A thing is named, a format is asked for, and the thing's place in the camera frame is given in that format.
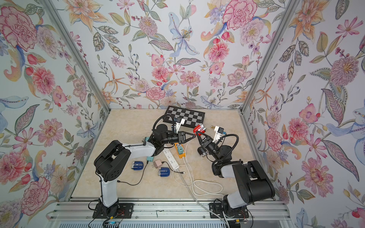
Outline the orange power strip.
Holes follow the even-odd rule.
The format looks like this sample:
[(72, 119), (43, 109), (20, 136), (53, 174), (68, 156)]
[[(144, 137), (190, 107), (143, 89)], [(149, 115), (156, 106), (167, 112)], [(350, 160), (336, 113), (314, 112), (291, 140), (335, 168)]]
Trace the orange power strip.
[(185, 149), (181, 144), (175, 143), (175, 149), (180, 159), (186, 157)]

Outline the pink usb charger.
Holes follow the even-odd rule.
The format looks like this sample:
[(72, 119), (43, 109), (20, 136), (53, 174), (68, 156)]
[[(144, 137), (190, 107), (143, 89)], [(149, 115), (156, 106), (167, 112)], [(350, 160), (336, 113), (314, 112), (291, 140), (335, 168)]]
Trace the pink usb charger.
[(162, 162), (160, 159), (158, 159), (158, 160), (155, 160), (155, 161), (153, 162), (153, 164), (154, 164), (154, 167), (155, 167), (156, 169), (159, 169), (160, 167), (162, 167), (163, 162)]

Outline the white power strip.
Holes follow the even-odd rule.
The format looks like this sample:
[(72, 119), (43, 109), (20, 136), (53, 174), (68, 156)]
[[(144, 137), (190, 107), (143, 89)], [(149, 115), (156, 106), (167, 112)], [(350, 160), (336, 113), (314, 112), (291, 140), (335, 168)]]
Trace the white power strip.
[(174, 158), (174, 156), (172, 155), (171, 151), (167, 148), (164, 148), (163, 153), (164, 153), (166, 159), (168, 160), (168, 162), (170, 163), (171, 168), (174, 171), (178, 170), (179, 169), (179, 164), (176, 161), (176, 159)]

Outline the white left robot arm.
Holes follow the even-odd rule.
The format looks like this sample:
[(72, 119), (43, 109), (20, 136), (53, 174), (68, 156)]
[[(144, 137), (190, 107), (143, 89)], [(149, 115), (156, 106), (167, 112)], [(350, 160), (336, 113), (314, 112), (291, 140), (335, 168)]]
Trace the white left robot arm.
[(113, 140), (94, 161), (95, 173), (100, 178), (101, 196), (93, 217), (105, 216), (110, 219), (121, 212), (117, 179), (129, 160), (157, 156), (168, 148), (168, 144), (183, 144), (185, 140), (185, 133), (170, 131), (164, 124), (153, 129), (150, 137), (146, 137), (141, 144), (123, 144)]

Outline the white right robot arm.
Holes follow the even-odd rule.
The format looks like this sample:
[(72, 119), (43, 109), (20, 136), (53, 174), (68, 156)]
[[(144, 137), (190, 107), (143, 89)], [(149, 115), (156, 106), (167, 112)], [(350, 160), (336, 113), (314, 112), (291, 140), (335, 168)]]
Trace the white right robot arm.
[(239, 142), (238, 135), (224, 135), (216, 142), (200, 131), (196, 135), (201, 148), (214, 157), (213, 174), (236, 181), (238, 190), (223, 196), (221, 201), (225, 215), (233, 217), (246, 209), (247, 205), (275, 197), (275, 188), (257, 160), (232, 160), (232, 152)]

